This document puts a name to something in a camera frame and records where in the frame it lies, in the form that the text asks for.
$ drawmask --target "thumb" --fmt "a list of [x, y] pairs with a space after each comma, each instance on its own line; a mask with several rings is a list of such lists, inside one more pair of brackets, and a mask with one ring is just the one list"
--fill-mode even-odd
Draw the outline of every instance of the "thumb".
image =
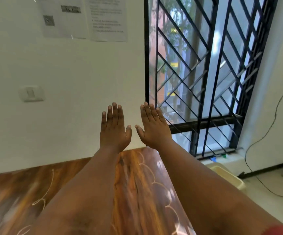
[[131, 141], [131, 139], [132, 139], [132, 126], [129, 124], [127, 127], [126, 127], [126, 132], [125, 132], [125, 134], [126, 134], [126, 139], [127, 139], [127, 141]]
[[140, 140], [142, 141], [142, 142], [144, 142], [144, 131], [143, 131], [143, 129], [142, 129], [142, 127], [140, 127], [138, 124], [136, 124], [135, 125], [135, 128], [136, 128], [136, 130], [137, 130], [137, 134], [138, 134], [138, 136], [140, 137]]

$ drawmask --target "forearm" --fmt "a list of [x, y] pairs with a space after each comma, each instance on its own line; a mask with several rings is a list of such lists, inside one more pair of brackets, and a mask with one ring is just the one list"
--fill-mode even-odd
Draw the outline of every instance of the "forearm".
[[99, 150], [46, 206], [32, 234], [109, 234], [117, 154]]
[[197, 234], [261, 234], [280, 223], [177, 143], [157, 150]]

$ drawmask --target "red clothing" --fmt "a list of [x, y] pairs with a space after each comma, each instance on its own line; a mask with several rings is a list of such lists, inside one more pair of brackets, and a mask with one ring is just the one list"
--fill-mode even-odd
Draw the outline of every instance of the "red clothing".
[[262, 235], [283, 235], [283, 225], [269, 228]]

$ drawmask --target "finger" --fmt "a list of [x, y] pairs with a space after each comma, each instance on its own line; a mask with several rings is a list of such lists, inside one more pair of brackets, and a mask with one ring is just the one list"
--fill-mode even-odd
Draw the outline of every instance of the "finger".
[[151, 114], [152, 114], [154, 120], [158, 121], [159, 117], [158, 117], [157, 111], [155, 110], [155, 106], [153, 104], [150, 104], [149, 107], [150, 107]]
[[107, 127], [107, 118], [106, 118], [106, 112], [102, 112], [102, 118], [101, 118], [101, 130], [104, 130]]
[[112, 118], [112, 125], [118, 125], [118, 119], [119, 119], [119, 112], [118, 112], [118, 106], [115, 102], [112, 103], [113, 107], [113, 118]]
[[118, 121], [118, 125], [123, 125], [123, 126], [124, 126], [123, 108], [122, 108], [121, 105], [118, 105], [118, 109], [119, 109], [119, 121]]
[[149, 122], [144, 105], [140, 106], [140, 115], [141, 115], [141, 120], [143, 124]]
[[155, 110], [157, 111], [157, 114], [158, 114], [160, 121], [167, 124], [167, 121], [165, 120], [165, 118], [162, 114], [162, 110], [160, 108], [156, 108]]
[[131, 126], [131, 125], [128, 125], [128, 126], [126, 127], [126, 132], [125, 132], [125, 134], [126, 134], [126, 140], [127, 140], [127, 142], [130, 143], [130, 141], [131, 141], [131, 139], [132, 139], [132, 126]]
[[111, 127], [111, 125], [112, 125], [112, 106], [108, 106], [107, 127]]
[[146, 114], [147, 114], [149, 121], [154, 121], [155, 119], [153, 118], [153, 116], [151, 114], [151, 110], [150, 110], [147, 102], [144, 103], [144, 107], [145, 107], [145, 111], [146, 111]]
[[138, 124], [135, 125], [135, 128], [136, 128], [138, 136], [140, 137], [140, 140], [144, 143], [144, 139], [145, 139], [144, 133], [145, 132], [143, 131], [142, 127], [140, 127]]

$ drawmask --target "window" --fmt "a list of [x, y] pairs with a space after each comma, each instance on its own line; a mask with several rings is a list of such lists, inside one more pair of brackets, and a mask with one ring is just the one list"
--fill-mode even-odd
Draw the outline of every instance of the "window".
[[146, 0], [148, 102], [203, 158], [237, 148], [277, 0]]

